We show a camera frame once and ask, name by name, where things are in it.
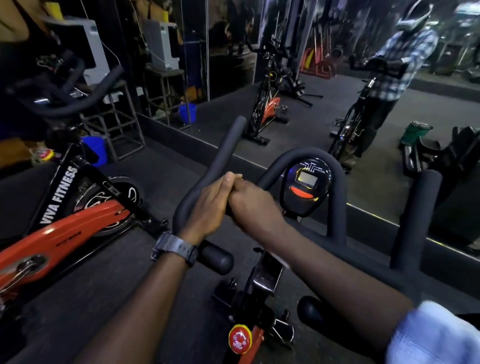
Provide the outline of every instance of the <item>black trousers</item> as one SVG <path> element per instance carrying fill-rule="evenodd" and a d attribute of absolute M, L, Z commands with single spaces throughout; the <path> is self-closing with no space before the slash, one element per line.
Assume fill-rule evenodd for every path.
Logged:
<path fill-rule="evenodd" d="M 363 131 L 360 136 L 353 141 L 353 144 L 356 146 L 354 155 L 360 158 L 363 152 L 370 147 L 377 136 L 378 129 L 383 125 L 397 101 L 398 100 L 384 101 L 375 97 L 367 97 L 365 100 L 363 119 L 357 128 L 358 131 L 362 129 Z"/>

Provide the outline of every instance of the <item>red emergency stop button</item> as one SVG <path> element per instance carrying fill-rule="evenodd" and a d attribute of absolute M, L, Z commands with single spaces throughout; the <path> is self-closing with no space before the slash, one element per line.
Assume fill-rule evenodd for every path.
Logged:
<path fill-rule="evenodd" d="M 312 194 L 299 190 L 297 187 L 290 186 L 290 190 L 301 198 L 313 198 Z"/>
<path fill-rule="evenodd" d="M 228 344 L 236 354 L 245 354 L 252 346 L 252 332 L 245 325 L 235 325 L 228 334 Z"/>

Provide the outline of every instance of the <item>man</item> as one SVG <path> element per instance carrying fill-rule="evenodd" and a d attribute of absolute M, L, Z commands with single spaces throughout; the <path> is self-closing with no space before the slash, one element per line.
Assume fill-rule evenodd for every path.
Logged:
<path fill-rule="evenodd" d="M 287 224 L 268 192 L 241 175 L 228 172 L 204 188 L 179 234 L 183 247 L 198 245 L 220 226 L 227 201 L 235 223 L 285 260 L 386 363 L 480 363 L 480 332 L 472 325 L 436 303 L 422 303 L 415 309 L 400 292 L 306 239 Z M 163 253 L 76 362 L 152 363 L 187 269 L 180 253 Z M 185 335 L 195 340 L 188 332 Z"/>
<path fill-rule="evenodd" d="M 404 76 L 397 80 L 380 74 L 366 100 L 365 112 L 359 126 L 363 130 L 353 145 L 348 145 L 340 157 L 340 163 L 348 172 L 370 147 L 378 129 L 382 126 L 396 102 L 402 96 L 425 60 L 433 53 L 438 42 L 434 30 L 425 25 L 432 13 L 433 5 L 428 0 L 413 0 L 396 24 L 399 30 L 374 57 L 387 61 L 403 61 L 409 64 Z"/>

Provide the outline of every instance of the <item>bike console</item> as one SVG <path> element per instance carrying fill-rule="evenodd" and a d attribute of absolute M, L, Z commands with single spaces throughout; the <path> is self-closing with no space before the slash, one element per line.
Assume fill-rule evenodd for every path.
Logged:
<path fill-rule="evenodd" d="M 332 172 L 318 158 L 308 158 L 287 169 L 282 181 L 280 204 L 288 215 L 306 217 L 325 199 Z"/>

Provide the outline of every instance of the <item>wire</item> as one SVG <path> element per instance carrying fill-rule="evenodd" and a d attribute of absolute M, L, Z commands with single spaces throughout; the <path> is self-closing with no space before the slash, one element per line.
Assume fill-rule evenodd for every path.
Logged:
<path fill-rule="evenodd" d="M 80 3 L 82 4 L 82 8 L 84 9 L 84 13 L 85 13 L 85 16 L 87 17 L 88 20 L 90 20 L 90 18 L 88 17 L 88 14 L 87 14 L 87 10 L 85 9 L 85 5 L 84 5 L 84 2 L 82 0 L 80 0 Z M 102 45 L 108 49 L 110 51 L 111 54 L 113 54 L 115 56 L 115 58 L 117 59 L 117 62 L 119 63 L 119 66 L 121 66 L 121 63 L 120 63 L 120 59 L 117 57 L 117 55 L 110 49 L 106 46 L 106 44 L 102 41 L 102 39 L 100 39 L 100 42 L 102 42 Z"/>
<path fill-rule="evenodd" d="M 138 20 L 138 14 L 137 14 L 137 10 L 135 9 L 135 5 L 133 4 L 132 0 L 128 0 L 128 2 L 129 2 L 130 5 L 132 6 L 133 13 L 135 14 L 135 19 L 137 20 L 138 30 L 140 31 L 140 36 L 142 37 L 142 41 L 143 41 L 144 44 L 145 44 L 145 49 L 148 50 L 152 56 L 155 56 L 155 58 L 158 58 L 158 59 L 161 60 L 163 63 L 165 63 L 165 65 L 166 65 L 167 68 L 168 68 L 169 65 L 168 65 L 163 59 L 161 59 L 159 56 L 157 56 L 157 55 L 148 47 L 147 42 L 145 42 L 145 37 L 144 37 L 144 33 L 143 33 L 143 31 L 142 31 L 142 28 L 140 27 L 140 21 Z"/>

